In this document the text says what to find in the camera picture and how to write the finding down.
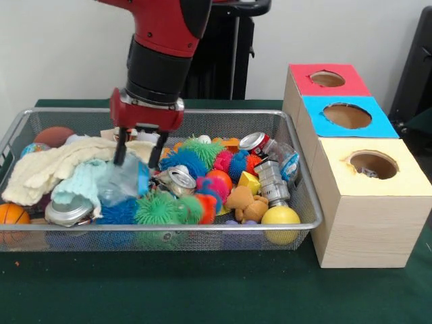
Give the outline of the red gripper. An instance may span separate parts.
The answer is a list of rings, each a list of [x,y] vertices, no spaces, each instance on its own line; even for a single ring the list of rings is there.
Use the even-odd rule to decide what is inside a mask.
[[[109,99],[110,117],[119,127],[114,165],[123,165],[126,157],[126,143],[130,139],[128,128],[154,128],[160,130],[156,145],[151,151],[148,168],[155,169],[169,132],[177,130],[184,117],[184,101],[178,99],[172,105],[154,105],[131,97],[126,90],[115,88]]]

